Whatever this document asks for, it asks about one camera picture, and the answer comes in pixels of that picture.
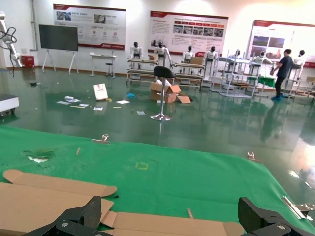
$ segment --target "green table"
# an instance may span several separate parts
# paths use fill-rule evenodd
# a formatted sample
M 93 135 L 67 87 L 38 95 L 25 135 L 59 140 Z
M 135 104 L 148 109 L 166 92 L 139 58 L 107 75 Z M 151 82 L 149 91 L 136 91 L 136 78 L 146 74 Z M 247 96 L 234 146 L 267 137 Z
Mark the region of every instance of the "green table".
M 113 211 L 238 222 L 238 199 L 280 213 L 315 233 L 282 201 L 287 193 L 262 164 L 205 152 L 90 139 L 0 126 L 0 171 L 24 172 L 115 185 Z M 36 163 L 33 158 L 48 158 Z

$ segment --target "green floor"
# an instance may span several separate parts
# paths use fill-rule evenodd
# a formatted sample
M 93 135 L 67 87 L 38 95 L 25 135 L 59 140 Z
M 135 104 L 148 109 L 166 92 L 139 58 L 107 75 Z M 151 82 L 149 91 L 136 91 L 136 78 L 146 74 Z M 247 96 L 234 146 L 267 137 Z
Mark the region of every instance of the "green floor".
M 31 87 L 29 82 L 34 80 L 41 84 Z M 95 101 L 92 85 L 104 82 L 111 103 Z M 16 116 L 5 117 L 1 124 L 87 138 L 107 133 L 110 141 L 240 157 L 253 151 L 296 203 L 315 203 L 315 111 L 311 99 L 273 103 L 267 98 L 225 98 L 206 88 L 202 92 L 193 88 L 183 91 L 193 102 L 168 104 L 165 113 L 172 120 L 160 124 L 149 117 L 158 113 L 160 106 L 150 101 L 147 83 L 126 86 L 125 77 L 111 80 L 83 73 L 16 71 L 12 78 L 0 72 L 0 92 L 20 99 Z M 129 104 L 115 103 L 126 99 L 128 93 L 135 95 L 127 99 Z M 65 96 L 104 109 L 98 112 L 56 103 Z M 292 176 L 292 171 L 300 178 Z

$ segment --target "screw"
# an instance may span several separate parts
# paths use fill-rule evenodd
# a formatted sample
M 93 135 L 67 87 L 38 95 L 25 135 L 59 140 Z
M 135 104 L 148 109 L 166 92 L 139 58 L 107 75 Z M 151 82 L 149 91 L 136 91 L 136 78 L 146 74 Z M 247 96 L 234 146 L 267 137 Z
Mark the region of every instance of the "screw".
M 282 226 L 282 225 L 278 225 L 277 227 L 278 227 L 279 229 L 281 229 L 281 230 L 285 230 L 285 227 Z

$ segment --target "chair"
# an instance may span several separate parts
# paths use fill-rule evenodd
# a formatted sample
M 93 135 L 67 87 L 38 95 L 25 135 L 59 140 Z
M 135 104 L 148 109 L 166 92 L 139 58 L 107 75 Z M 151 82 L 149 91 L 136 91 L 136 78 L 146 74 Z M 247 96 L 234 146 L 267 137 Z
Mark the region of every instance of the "chair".
M 164 96 L 165 96 L 165 78 L 170 79 L 174 78 L 175 75 L 172 73 L 172 71 L 169 68 L 166 68 L 164 66 L 156 66 L 153 70 L 154 76 L 160 78 L 163 78 L 162 81 L 162 92 L 161 92 L 161 112 L 157 115 L 151 116 L 151 119 L 159 120 L 159 121 L 168 121 L 171 120 L 171 118 L 167 115 L 164 115 L 163 109 L 164 109 Z

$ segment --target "bar stool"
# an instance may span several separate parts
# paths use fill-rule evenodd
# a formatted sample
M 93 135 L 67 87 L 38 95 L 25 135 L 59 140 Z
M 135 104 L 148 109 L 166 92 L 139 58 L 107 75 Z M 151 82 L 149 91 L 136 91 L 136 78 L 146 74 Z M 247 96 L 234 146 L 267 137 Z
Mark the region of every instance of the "bar stool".
M 164 96 L 165 96 L 165 78 L 170 79 L 174 78 L 175 75 L 172 73 L 172 71 L 169 68 L 166 68 L 164 66 L 156 66 L 153 70 L 154 76 L 160 78 L 163 78 L 162 81 L 162 92 L 161 92 L 161 112 L 157 115 L 150 116 L 151 119 L 159 120 L 159 121 L 168 121 L 171 120 L 171 118 L 167 115 L 164 115 L 163 109 L 164 109 Z
M 108 72 L 106 73 L 107 76 L 112 76 L 113 75 L 113 63 L 106 63 L 108 65 Z

